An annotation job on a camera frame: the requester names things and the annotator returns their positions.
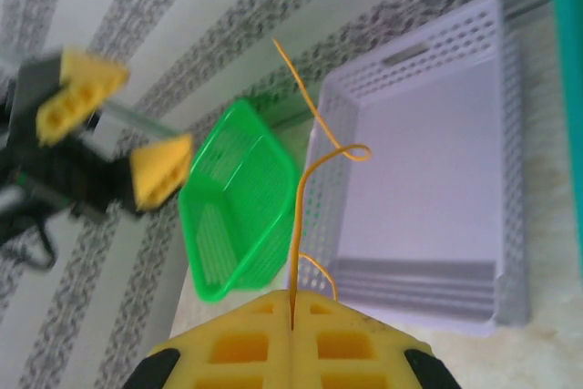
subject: patterned wallpaper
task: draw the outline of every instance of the patterned wallpaper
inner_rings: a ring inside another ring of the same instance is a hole
[[[282,36],[302,77],[317,86],[343,62],[468,1],[3,0],[0,42],[23,54],[72,43],[128,62],[134,76],[127,92],[116,98],[193,130],[200,141],[230,102],[249,94],[268,93],[253,104],[273,121],[304,110],[292,77],[273,54],[271,36]],[[6,74],[0,72],[0,78]],[[143,141],[125,129],[117,149]],[[146,348],[142,339],[156,310],[152,303],[176,218],[176,203],[170,202],[145,219],[128,274],[118,285],[122,297],[103,303],[113,306],[115,316],[101,334],[107,341],[91,362],[95,366],[84,371],[89,386],[120,387]],[[125,221],[114,206],[104,224],[80,225],[60,279],[46,292],[47,307],[30,329],[25,360],[10,369],[8,380],[15,387],[53,389],[72,378],[67,365],[75,359],[80,334],[91,330],[87,312],[97,305],[96,288],[111,263],[108,255],[112,247],[126,244],[116,237]],[[32,242],[26,237],[17,244]],[[25,277],[21,266],[0,260],[0,337],[9,329],[5,315],[20,305],[15,301],[24,293],[19,289]]]

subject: teal object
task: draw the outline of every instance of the teal object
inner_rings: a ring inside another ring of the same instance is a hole
[[[245,100],[232,104],[196,153],[179,194],[197,294],[267,286],[287,260],[300,172]]]
[[[583,0],[555,0],[568,137],[583,266]]]

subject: yellow plastic piece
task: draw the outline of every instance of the yellow plastic piece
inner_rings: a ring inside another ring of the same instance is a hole
[[[192,136],[185,134],[132,151],[129,161],[139,210],[155,209],[186,181],[192,150]]]
[[[426,343],[315,292],[288,291],[160,344],[180,358],[164,389],[421,389],[404,351]]]
[[[66,86],[36,112],[40,144],[60,141],[118,91],[128,75],[125,67],[99,56],[63,51],[59,81]]]

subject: green plastic basket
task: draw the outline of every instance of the green plastic basket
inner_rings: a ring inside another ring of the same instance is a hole
[[[232,289],[259,289],[285,263],[299,171],[244,100],[210,132],[179,194],[194,287],[216,302]]]
[[[555,0],[555,5],[583,266],[583,0]]]

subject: orange wire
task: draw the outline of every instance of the orange wire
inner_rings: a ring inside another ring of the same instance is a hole
[[[330,141],[332,142],[332,144],[336,148],[331,153],[325,155],[324,157],[321,157],[320,159],[317,159],[303,173],[302,177],[300,178],[300,183],[298,184],[298,191],[297,191],[296,201],[295,201],[295,221],[294,221],[295,225],[293,227],[293,238],[291,240],[291,251],[290,251],[290,311],[291,311],[291,328],[293,329],[293,321],[294,321],[294,314],[295,314],[295,301],[296,301],[296,295],[298,293],[298,265],[299,265],[299,261],[300,261],[301,256],[303,258],[309,260],[311,263],[313,263],[313,265],[322,272],[322,275],[324,275],[328,279],[328,281],[330,282],[330,284],[332,286],[333,297],[335,300],[338,300],[338,291],[336,288],[336,282],[332,278],[332,275],[330,275],[330,273],[328,271],[326,271],[326,269],[319,262],[317,262],[314,258],[309,256],[308,254],[300,252],[300,242],[302,239],[303,194],[305,191],[306,183],[308,182],[308,178],[323,163],[325,163],[329,159],[336,157],[337,155],[343,154],[346,158],[351,159],[352,161],[366,161],[367,159],[369,159],[373,155],[373,153],[371,152],[370,148],[366,145],[352,144],[352,145],[348,145],[348,146],[342,146],[338,142],[338,140],[336,139],[334,134],[328,128],[328,125],[326,124],[326,122],[324,121],[322,116],[320,116],[318,109],[313,104],[312,98],[310,97],[310,94],[308,93],[306,86],[303,84],[303,81],[300,78],[298,71],[296,70],[296,68],[293,65],[290,58],[286,55],[285,51],[283,50],[283,47],[281,47],[280,43],[275,38],[273,38],[273,44],[275,45],[275,47],[277,48],[281,57],[283,58],[283,60],[287,64],[288,68],[291,70],[291,73],[293,74],[293,77],[295,78],[295,81],[297,82],[298,87],[300,88],[300,92],[302,93],[302,96],[303,96],[304,100],[306,101],[306,104],[308,104],[308,107],[310,108],[310,111],[312,112],[314,118],[318,121],[318,123],[320,123],[323,131],[326,133],[326,136],[328,136],[328,138],[330,139]],[[361,149],[361,150],[364,150],[365,154],[361,157],[357,157],[357,156],[351,154],[350,152],[348,152],[350,149]]]

